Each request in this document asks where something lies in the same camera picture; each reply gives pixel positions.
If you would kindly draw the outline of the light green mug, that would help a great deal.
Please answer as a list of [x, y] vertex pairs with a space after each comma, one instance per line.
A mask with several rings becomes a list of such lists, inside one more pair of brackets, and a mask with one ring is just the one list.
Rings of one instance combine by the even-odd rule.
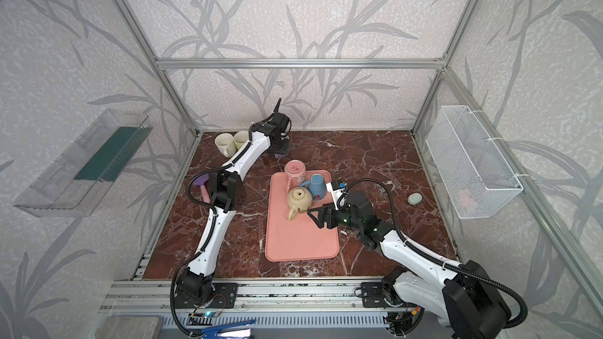
[[249, 141], [249, 133], [247, 130], [239, 131], [233, 136], [234, 144], [237, 150], [242, 149], [246, 143]]

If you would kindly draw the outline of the pink mug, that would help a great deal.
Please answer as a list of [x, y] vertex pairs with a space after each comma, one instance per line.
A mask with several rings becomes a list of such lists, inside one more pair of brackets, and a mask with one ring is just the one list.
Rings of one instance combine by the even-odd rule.
[[286, 174], [285, 193], [297, 188], [306, 179], [306, 165], [300, 160], [291, 160], [284, 167]]

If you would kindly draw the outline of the white mug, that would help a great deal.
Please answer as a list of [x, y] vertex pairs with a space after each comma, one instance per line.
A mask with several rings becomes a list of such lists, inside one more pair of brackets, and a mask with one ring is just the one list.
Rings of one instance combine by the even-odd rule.
[[234, 136], [231, 133], [220, 133], [215, 138], [215, 145], [220, 154], [228, 159], [237, 153]]

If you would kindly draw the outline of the pink plastic tray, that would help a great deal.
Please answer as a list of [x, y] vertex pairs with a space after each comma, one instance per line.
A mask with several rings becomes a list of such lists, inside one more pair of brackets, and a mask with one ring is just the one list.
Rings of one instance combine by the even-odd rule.
[[269, 261], [329, 259], [339, 253], [339, 233], [319, 229], [304, 212], [287, 219], [289, 207], [285, 187], [287, 175], [273, 174], [270, 180], [265, 256]]

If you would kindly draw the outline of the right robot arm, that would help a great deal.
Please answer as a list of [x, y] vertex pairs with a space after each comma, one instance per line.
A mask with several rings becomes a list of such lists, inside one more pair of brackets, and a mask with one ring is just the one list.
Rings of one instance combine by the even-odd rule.
[[308, 215], [320, 229], [352, 229], [364, 246], [401, 265], [403, 271], [392, 274], [385, 291], [390, 303], [411, 303], [432, 312], [456, 338], [495, 338], [528, 317], [519, 293], [492, 280], [474, 261], [453, 261], [408, 238], [394, 221], [374, 213], [362, 191], [349, 192], [341, 202], [313, 208]]

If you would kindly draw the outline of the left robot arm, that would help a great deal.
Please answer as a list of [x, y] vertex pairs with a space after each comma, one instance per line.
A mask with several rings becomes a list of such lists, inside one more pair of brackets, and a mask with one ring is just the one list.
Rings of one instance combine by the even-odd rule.
[[248, 140], [232, 158], [217, 168], [196, 174], [209, 177], [209, 202], [193, 196], [192, 184], [186, 189], [187, 197], [195, 204], [208, 209], [208, 219], [193, 256], [178, 266], [171, 282], [170, 305], [176, 298], [185, 298], [197, 306], [210, 303], [215, 296], [213, 278], [218, 254], [232, 219], [243, 208], [245, 190], [243, 181], [251, 167], [264, 153], [283, 155], [288, 152], [291, 130], [290, 118], [273, 111], [268, 118], [251, 124]]

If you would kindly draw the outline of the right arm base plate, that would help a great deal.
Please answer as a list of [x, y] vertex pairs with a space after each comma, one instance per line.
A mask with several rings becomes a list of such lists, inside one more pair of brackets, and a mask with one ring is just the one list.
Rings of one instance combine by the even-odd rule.
[[380, 282], [362, 282], [361, 283], [362, 305], [366, 309], [391, 308], [386, 301], [383, 285]]

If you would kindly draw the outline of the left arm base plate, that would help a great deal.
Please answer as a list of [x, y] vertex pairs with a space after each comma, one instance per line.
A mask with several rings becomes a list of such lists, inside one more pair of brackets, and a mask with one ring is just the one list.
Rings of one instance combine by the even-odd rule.
[[188, 296], [178, 287], [174, 298], [176, 309], [233, 309], [235, 306], [239, 284], [236, 282], [219, 282], [214, 285], [214, 291], [206, 303], [200, 303], [196, 298]]

